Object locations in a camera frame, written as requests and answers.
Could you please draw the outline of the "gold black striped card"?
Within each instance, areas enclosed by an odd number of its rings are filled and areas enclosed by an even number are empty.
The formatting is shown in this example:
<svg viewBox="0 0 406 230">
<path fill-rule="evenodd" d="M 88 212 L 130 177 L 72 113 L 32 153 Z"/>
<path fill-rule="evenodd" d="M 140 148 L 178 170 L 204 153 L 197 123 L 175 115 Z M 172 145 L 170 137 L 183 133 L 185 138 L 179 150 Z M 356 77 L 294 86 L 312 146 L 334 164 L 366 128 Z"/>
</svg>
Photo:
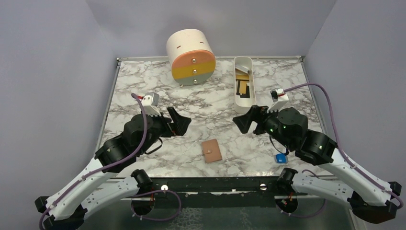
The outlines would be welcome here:
<svg viewBox="0 0 406 230">
<path fill-rule="evenodd" d="M 240 98 L 250 98 L 249 81 L 237 80 L 236 84 L 236 95 Z"/>
</svg>

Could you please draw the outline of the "brown leather card holder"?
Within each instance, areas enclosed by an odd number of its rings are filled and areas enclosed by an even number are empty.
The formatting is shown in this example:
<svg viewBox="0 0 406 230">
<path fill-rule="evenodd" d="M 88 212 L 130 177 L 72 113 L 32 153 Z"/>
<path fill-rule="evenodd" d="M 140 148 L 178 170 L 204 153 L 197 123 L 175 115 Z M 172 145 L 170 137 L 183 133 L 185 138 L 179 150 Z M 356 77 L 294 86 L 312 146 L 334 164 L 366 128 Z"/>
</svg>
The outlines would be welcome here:
<svg viewBox="0 0 406 230">
<path fill-rule="evenodd" d="M 223 159 L 217 139 L 203 141 L 201 146 L 206 163 L 221 161 Z"/>
</svg>

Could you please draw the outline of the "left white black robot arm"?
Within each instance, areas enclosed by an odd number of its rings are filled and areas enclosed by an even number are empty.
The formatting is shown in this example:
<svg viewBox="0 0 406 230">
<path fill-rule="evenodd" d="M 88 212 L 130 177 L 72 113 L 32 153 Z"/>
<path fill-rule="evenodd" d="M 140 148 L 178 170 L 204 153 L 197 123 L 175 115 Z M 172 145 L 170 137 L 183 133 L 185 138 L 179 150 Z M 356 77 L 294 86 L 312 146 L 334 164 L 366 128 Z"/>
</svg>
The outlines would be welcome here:
<svg viewBox="0 0 406 230">
<path fill-rule="evenodd" d="M 173 107 L 167 108 L 170 117 L 162 113 L 147 115 L 145 111 L 125 123 L 121 134 L 107 141 L 96 151 L 85 169 L 69 184 L 52 196 L 35 200 L 42 213 L 42 230 L 76 230 L 93 213 L 115 201 L 131 195 L 148 195 L 153 182 L 144 170 L 134 170 L 118 183 L 99 190 L 98 187 L 124 168 L 136 162 L 149 148 L 163 138 L 183 136 L 191 119 L 181 116 Z"/>
</svg>

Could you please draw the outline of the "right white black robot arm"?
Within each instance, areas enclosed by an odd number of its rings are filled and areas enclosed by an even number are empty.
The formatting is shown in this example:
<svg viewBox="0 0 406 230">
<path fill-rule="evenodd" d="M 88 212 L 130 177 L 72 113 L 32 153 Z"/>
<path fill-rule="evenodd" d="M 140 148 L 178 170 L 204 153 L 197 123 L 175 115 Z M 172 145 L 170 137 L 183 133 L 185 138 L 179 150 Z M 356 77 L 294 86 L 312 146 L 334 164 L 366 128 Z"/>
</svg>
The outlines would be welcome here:
<svg viewBox="0 0 406 230">
<path fill-rule="evenodd" d="M 233 118 L 241 133 L 248 132 L 251 123 L 257 124 L 256 135 L 268 134 L 294 152 L 299 159 L 324 169 L 338 178 L 331 182 L 305 175 L 295 169 L 284 168 L 276 188 L 282 195 L 306 193 L 340 203 L 358 218 L 373 224 L 395 218 L 398 206 L 393 199 L 401 193 L 397 182 L 386 182 L 341 154 L 337 143 L 329 136 L 308 129 L 308 119 L 290 107 L 269 112 L 265 106 L 252 106 L 244 115 Z"/>
</svg>

